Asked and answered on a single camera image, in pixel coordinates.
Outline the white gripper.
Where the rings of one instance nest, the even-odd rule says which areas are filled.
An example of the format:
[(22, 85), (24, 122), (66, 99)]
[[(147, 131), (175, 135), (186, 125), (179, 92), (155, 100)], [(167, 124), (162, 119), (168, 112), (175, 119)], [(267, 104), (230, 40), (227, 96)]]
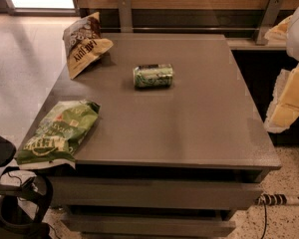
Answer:
[[(286, 37), (287, 54), (299, 62), (299, 7), (264, 36), (267, 41), (285, 41)], [(268, 132), (280, 133), (299, 118), (299, 64), (291, 71), (280, 71), (272, 97), (264, 127)]]

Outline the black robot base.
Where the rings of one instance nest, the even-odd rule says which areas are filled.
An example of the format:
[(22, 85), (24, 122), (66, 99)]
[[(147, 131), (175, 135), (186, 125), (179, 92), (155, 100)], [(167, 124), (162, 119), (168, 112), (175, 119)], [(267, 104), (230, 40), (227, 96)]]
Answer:
[[(0, 135), (0, 179), (4, 174), (18, 170), (18, 167), (9, 165), (15, 152), (15, 145)], [(43, 221), (52, 196), (53, 186), (42, 175), (32, 175), (19, 185), (0, 183), (0, 233), (5, 238), (52, 239), (49, 235), (50, 226)], [(19, 198), (37, 206), (34, 218), (30, 218), (19, 206)]]

